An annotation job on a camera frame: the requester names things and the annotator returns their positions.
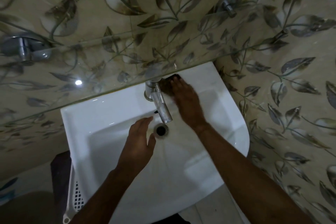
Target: wash basin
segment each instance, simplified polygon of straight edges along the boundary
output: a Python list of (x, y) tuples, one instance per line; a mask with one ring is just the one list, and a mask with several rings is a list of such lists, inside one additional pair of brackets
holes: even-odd
[[(180, 71), (199, 95), (207, 121), (244, 156), (246, 124), (213, 63)], [(147, 138), (162, 123), (155, 105), (135, 85), (61, 109), (82, 197), (87, 201), (113, 170), (136, 120), (153, 116)], [(153, 156), (127, 189), (110, 223), (147, 224), (193, 204), (223, 184), (207, 151), (165, 95), (172, 121), (157, 135)]]

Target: hand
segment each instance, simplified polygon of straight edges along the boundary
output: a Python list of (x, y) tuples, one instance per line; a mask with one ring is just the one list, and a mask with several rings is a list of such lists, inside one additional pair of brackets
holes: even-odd
[(154, 134), (151, 134), (147, 145), (146, 133), (152, 120), (153, 116), (142, 118), (131, 126), (118, 160), (117, 170), (126, 170), (135, 178), (148, 164), (156, 144)]
[(195, 132), (207, 125), (197, 93), (182, 78), (171, 81), (174, 100), (185, 123)]

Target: right hand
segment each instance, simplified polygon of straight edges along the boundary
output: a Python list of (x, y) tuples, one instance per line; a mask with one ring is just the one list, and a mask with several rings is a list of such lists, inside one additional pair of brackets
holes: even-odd
[(207, 125), (197, 93), (182, 78), (171, 81), (174, 100), (183, 121), (194, 131)]

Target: left hand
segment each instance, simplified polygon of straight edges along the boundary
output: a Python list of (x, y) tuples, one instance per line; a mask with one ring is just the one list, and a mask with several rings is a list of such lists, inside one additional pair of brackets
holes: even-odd
[(156, 144), (154, 134), (149, 137), (148, 145), (146, 133), (153, 116), (142, 118), (134, 123), (128, 133), (125, 146), (120, 154), (116, 169), (130, 172), (135, 178), (151, 159)]

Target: wall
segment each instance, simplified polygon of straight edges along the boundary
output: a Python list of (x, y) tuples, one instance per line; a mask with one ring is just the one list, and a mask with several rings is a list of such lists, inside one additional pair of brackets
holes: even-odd
[(58, 147), (59, 107), (228, 55), (230, 32), (256, 17), (248, 2), (233, 19), (213, 14), (218, 1), (0, 0), (1, 36), (33, 32), (55, 46), (32, 66), (0, 56), (2, 179), (45, 161), (41, 145)]
[(336, 223), (336, 0), (255, 1), (259, 17), (228, 44), (262, 45), (216, 67), (249, 126), (251, 160), (315, 223)]

